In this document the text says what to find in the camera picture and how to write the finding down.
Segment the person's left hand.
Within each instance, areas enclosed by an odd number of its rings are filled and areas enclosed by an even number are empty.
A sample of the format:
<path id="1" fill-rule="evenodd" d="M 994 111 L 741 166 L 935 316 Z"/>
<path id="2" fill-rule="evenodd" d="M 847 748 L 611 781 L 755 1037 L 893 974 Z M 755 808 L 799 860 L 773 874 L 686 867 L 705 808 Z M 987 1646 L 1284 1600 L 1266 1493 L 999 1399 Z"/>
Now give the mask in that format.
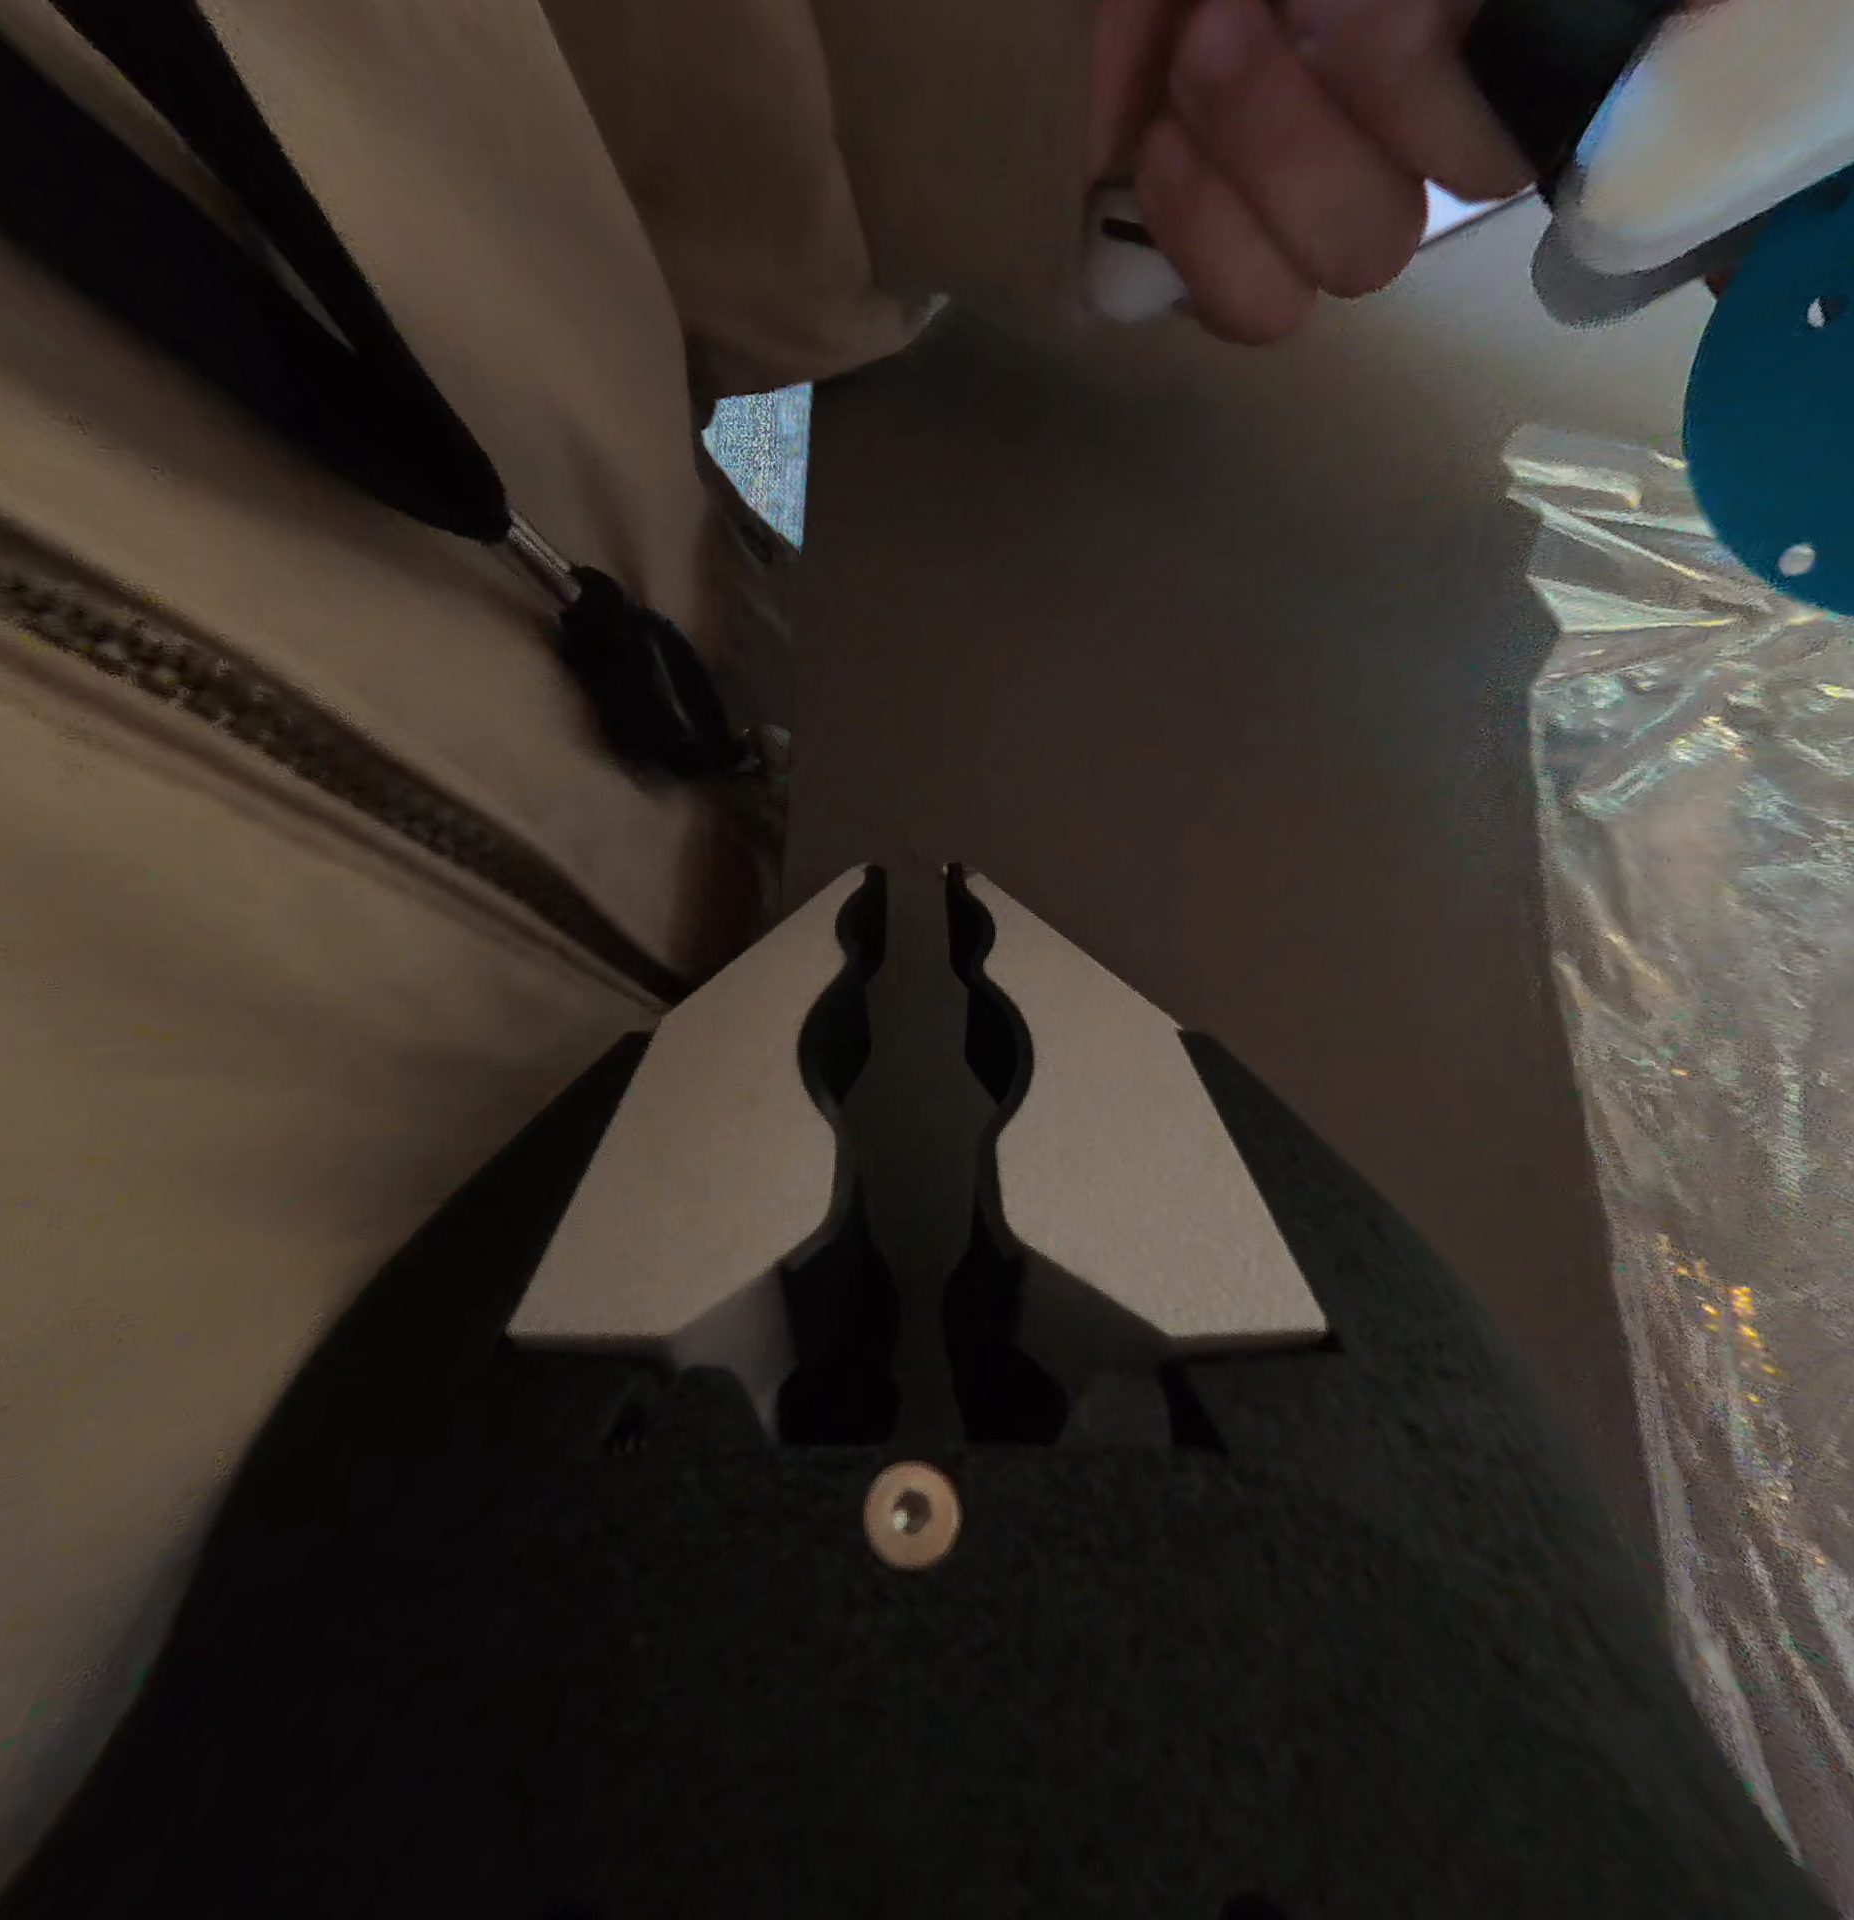
<path id="1" fill-rule="evenodd" d="M 1426 186 L 1533 184 L 1463 67 L 1463 0 L 1108 0 L 1088 33 L 1084 175 L 1134 181 L 1136 221 L 1228 346 L 1275 346 L 1423 251 Z"/>

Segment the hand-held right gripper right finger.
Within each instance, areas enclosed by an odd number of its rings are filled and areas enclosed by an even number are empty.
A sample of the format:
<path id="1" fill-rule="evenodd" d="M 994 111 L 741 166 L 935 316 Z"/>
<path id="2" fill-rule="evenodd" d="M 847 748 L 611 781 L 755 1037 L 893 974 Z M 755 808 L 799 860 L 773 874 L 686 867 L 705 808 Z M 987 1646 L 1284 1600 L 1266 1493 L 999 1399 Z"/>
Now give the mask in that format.
<path id="1" fill-rule="evenodd" d="M 977 1213 L 1014 1352 L 1309 1352 L 1331 1316 L 1188 1032 L 1000 881 L 945 871 L 968 1067 L 994 1099 Z"/>

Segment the clear plastic bag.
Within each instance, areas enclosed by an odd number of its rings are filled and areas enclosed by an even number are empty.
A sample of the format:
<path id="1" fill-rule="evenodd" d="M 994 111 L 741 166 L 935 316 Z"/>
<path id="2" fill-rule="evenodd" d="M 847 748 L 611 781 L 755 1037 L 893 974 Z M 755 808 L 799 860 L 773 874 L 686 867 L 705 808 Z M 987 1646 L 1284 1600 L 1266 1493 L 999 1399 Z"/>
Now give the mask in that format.
<path id="1" fill-rule="evenodd" d="M 1688 1693 L 1854 1916 L 1854 621 L 1677 454 L 1506 447 L 1540 867 Z"/>

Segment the blue round metal plate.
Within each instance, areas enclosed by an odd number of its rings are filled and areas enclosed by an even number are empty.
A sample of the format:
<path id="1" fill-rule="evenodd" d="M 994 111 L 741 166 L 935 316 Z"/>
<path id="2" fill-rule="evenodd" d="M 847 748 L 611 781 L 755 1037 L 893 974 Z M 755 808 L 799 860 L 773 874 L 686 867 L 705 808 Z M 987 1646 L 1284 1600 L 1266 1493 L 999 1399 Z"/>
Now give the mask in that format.
<path id="1" fill-rule="evenodd" d="M 1854 166 L 1735 263 L 1688 373 L 1682 461 L 1743 571 L 1854 615 Z"/>

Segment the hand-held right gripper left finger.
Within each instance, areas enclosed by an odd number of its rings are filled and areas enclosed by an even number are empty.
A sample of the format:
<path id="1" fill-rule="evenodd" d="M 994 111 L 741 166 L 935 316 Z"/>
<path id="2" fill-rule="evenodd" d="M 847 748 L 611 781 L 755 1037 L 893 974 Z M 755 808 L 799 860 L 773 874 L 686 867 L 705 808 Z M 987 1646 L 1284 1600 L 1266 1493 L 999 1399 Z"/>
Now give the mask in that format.
<path id="1" fill-rule="evenodd" d="M 674 1007 L 579 1176 L 509 1337 L 526 1352 L 795 1372 L 787 1270 L 852 1189 L 841 1101 L 857 1082 L 814 1018 L 865 1013 L 887 874 L 847 867 Z"/>

